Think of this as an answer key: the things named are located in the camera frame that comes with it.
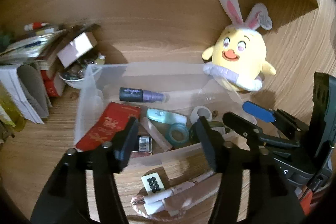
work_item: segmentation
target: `screw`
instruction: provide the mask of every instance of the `screw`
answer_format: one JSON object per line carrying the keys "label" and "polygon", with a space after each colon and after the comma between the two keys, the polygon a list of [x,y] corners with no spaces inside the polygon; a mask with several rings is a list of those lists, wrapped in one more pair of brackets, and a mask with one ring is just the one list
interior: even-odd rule
{"label": "screw", "polygon": [[67,150],[67,155],[68,155],[68,156],[72,156],[72,155],[74,155],[76,152],[77,152],[77,150],[76,150],[75,148],[69,148],[69,149]]}
{"label": "screw", "polygon": [[112,142],[110,142],[110,141],[103,142],[101,146],[104,147],[104,148],[109,148],[109,147],[112,146]]}
{"label": "screw", "polygon": [[217,110],[214,110],[214,111],[212,112],[212,116],[213,116],[213,117],[217,117],[217,116],[218,116],[218,111],[217,111]]}
{"label": "screw", "polygon": [[226,141],[226,142],[224,142],[224,146],[225,146],[226,148],[232,148],[232,147],[233,147],[233,143],[232,143],[232,142],[228,142],[228,141]]}
{"label": "screw", "polygon": [[260,145],[259,150],[262,155],[268,155],[268,150],[264,146]]}

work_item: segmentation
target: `plush toy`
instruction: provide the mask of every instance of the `plush toy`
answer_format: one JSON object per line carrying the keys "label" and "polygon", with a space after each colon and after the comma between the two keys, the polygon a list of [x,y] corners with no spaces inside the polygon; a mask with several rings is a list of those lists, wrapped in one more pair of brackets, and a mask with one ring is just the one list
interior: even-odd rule
{"label": "plush toy", "polygon": [[229,81],[236,91],[260,90],[263,81],[258,76],[259,73],[276,73],[275,68],[265,60],[265,42],[256,31],[260,26],[266,30],[272,28],[267,8],[262,3],[257,3],[244,23],[238,0],[219,1],[233,24],[224,29],[216,45],[203,52],[204,60],[209,60],[212,56],[212,62],[206,63],[203,70],[206,74],[213,75],[224,87]]}

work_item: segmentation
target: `pink inner ear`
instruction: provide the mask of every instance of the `pink inner ear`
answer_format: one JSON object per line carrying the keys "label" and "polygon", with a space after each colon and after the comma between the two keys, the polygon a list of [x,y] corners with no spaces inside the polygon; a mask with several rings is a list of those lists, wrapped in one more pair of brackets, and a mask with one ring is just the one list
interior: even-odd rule
{"label": "pink inner ear", "polygon": [[247,25],[250,29],[253,29],[256,25],[259,24],[258,19],[257,19],[259,13],[260,13],[260,11],[258,11],[258,12],[255,14],[254,18],[253,18],[253,19],[251,20],[251,22]]}
{"label": "pink inner ear", "polygon": [[230,0],[227,1],[227,8],[229,9],[230,14],[235,17],[236,23],[239,24],[239,25],[243,25],[243,22],[242,22],[240,16],[238,15],[238,13],[235,9],[235,6],[233,5],[233,3]]}

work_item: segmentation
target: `paper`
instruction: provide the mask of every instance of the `paper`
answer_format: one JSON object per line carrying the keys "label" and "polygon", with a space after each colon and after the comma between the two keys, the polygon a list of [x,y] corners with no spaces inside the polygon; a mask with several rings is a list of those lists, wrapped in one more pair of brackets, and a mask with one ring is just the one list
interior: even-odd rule
{"label": "paper", "polygon": [[[41,75],[29,65],[7,65],[0,67],[0,82],[22,115],[35,123],[44,123],[41,116],[49,115],[45,88]],[[38,112],[29,103],[32,102]]]}
{"label": "paper", "polygon": [[46,47],[53,44],[56,39],[67,31],[60,30],[54,33],[30,37],[11,44],[4,52],[0,53],[2,64],[23,64],[37,58]]}

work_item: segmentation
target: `red book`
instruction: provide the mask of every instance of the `red book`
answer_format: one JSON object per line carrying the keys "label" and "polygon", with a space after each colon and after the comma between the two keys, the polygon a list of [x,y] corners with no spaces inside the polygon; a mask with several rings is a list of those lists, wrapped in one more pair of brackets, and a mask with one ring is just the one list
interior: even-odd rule
{"label": "red book", "polygon": [[41,70],[41,76],[43,81],[52,80],[59,67],[60,67],[60,61],[56,60],[48,70]]}
{"label": "red book", "polygon": [[140,107],[111,102],[108,104],[98,122],[80,139],[76,147],[82,151],[97,148],[127,125],[130,117],[140,119]]}
{"label": "red book", "polygon": [[60,97],[62,96],[65,82],[56,73],[52,80],[44,82],[44,86],[49,97]]}

